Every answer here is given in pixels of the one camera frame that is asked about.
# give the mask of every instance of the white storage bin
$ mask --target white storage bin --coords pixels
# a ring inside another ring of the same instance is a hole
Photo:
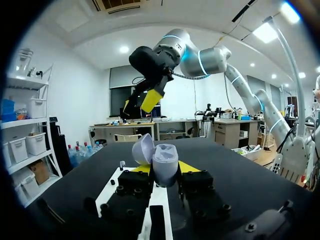
[[[45,134],[43,132],[34,136],[26,136],[26,151],[35,156],[44,153],[47,150]]]
[[[20,138],[9,142],[13,152],[14,160],[16,163],[19,163],[28,158],[27,149],[26,149],[26,138]]]
[[[18,183],[15,187],[14,190],[21,202],[22,205],[26,205],[28,202],[28,199],[26,197],[26,194],[24,192],[24,190],[22,189],[21,183]]]
[[[20,180],[22,189],[24,190],[28,201],[40,193],[40,188],[36,181],[36,175],[29,168],[22,168],[16,173],[16,176]]]
[[[45,118],[47,109],[47,100],[31,98],[27,104],[27,114],[33,119]]]
[[[250,148],[255,148],[256,145],[250,145],[249,147],[250,147]],[[247,148],[247,147],[244,146],[244,147],[242,147],[241,149],[242,149],[242,150],[245,150],[245,151],[247,152],[247,154],[246,154],[245,157],[246,157],[247,159],[252,160],[252,161],[257,160],[257,159],[260,157],[261,153],[262,153],[262,148],[261,148],[261,147],[258,148],[258,149],[255,150],[255,151],[247,151],[246,148]]]
[[[10,168],[11,160],[10,160],[10,154],[9,154],[9,146],[7,142],[3,144],[3,156],[4,156],[5,166],[7,168]]]
[[[248,137],[248,131],[240,130],[240,137],[243,137],[243,138]]]
[[[248,152],[246,150],[241,149],[241,148],[234,148],[234,149],[232,149],[232,151],[234,151],[244,157],[246,157],[248,154]]]

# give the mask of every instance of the metal rod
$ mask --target metal rod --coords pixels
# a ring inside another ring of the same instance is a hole
[[[298,118],[299,126],[298,126],[297,135],[303,138],[305,133],[305,98],[304,98],[302,83],[299,78],[297,63],[285,36],[282,34],[280,29],[276,25],[274,19],[271,18],[268,22],[278,35],[278,39],[287,56],[287,59],[289,61],[289,64],[293,73],[293,79],[295,80],[296,87],[297,87],[297,101],[298,101],[298,115],[299,115],[299,118]]]

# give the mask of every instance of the desk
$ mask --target desk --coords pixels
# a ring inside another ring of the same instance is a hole
[[[138,166],[132,157],[133,144],[110,143],[53,184],[41,198],[64,219],[75,213],[89,218],[90,214],[84,209],[85,198],[98,197],[120,161],[125,161],[127,167]],[[279,209],[288,199],[293,201],[296,217],[301,218],[313,196],[312,192],[207,138],[166,140],[157,144],[174,144],[180,160],[197,169],[208,170],[214,178],[216,191],[223,201],[232,206],[230,220],[244,218],[249,221],[268,209]],[[179,199],[177,184],[167,188],[167,193],[173,238],[200,239],[194,238],[193,228],[184,224],[186,213]],[[40,227],[53,229],[51,219],[40,211],[37,200],[27,210]]]
[[[194,136],[198,136],[198,122],[195,119],[181,119],[172,121],[155,121],[156,139],[164,140],[163,138],[170,136],[176,138],[177,136],[187,136],[188,130],[194,128]],[[170,129],[175,129],[175,132],[168,132]]]
[[[154,122],[141,122],[138,124],[137,122],[132,122],[128,124],[119,124],[119,125],[93,125],[89,126],[89,136],[91,141],[91,146],[94,145],[93,139],[91,138],[90,132],[94,129],[134,129],[134,128],[151,128],[151,137],[153,140],[155,140],[155,129],[154,129],[155,123]]]
[[[258,120],[219,119],[214,124],[214,141],[229,149],[256,145]],[[240,130],[248,131],[248,137],[241,137]]]

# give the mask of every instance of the cable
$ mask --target cable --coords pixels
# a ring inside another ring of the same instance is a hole
[[[210,75],[205,75],[205,76],[197,76],[197,77],[193,77],[193,76],[184,76],[184,75],[180,75],[178,73],[172,72],[172,75],[175,75],[177,77],[183,78],[183,79],[191,79],[191,80],[200,80],[200,79],[205,79],[207,77],[209,77]]]
[[[239,115],[250,116],[250,114],[243,114],[242,112],[238,112],[238,111],[236,110],[236,108],[231,105],[231,103],[230,103],[230,101],[229,101],[229,95],[228,95],[228,89],[227,89],[226,74],[224,73],[223,75],[224,75],[224,85],[225,85],[226,99],[228,100],[228,103],[229,103],[231,109],[234,110],[234,111],[235,111],[237,114],[239,114]]]
[[[269,162],[269,163],[267,163],[267,164],[265,164],[265,165],[262,165],[262,167],[267,167],[268,165],[270,165],[270,164],[272,164],[273,163],[273,161],[271,161],[271,162]]]
[[[244,17],[245,13],[246,13],[246,12],[244,12],[244,13],[242,14],[242,16],[241,16],[241,18],[240,18],[239,22],[235,25],[235,27],[234,27],[230,32],[226,33],[225,35],[223,35],[222,37],[220,37],[220,38],[219,38],[218,42],[213,46],[213,48],[214,48],[215,46],[217,46],[217,45],[222,41],[222,39],[224,39],[224,38],[225,38],[225,36],[230,35],[230,34],[231,34],[235,29],[236,29],[236,27],[238,27],[238,26],[239,26],[239,24],[240,24],[240,22],[241,22],[242,18]]]
[[[136,80],[136,79],[142,79],[142,80],[138,81],[137,83],[134,83],[134,80]],[[144,79],[145,79],[144,76],[137,76],[137,77],[135,77],[135,78],[132,80],[131,83],[132,83],[133,85],[137,85],[138,83],[141,83]]]
[[[280,144],[280,146],[276,149],[276,152],[277,152],[278,154],[281,153],[282,148],[283,148],[284,145],[285,145],[285,142],[287,141],[288,137],[290,136],[290,134],[291,134],[292,132],[293,132],[293,128],[290,128],[290,130],[287,132],[284,140],[282,141],[282,143]]]

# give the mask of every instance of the laboratory bench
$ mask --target laboratory bench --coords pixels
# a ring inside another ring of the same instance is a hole
[[[219,119],[212,123],[214,141],[228,149],[256,145],[259,120]],[[247,136],[240,136],[247,131]]]

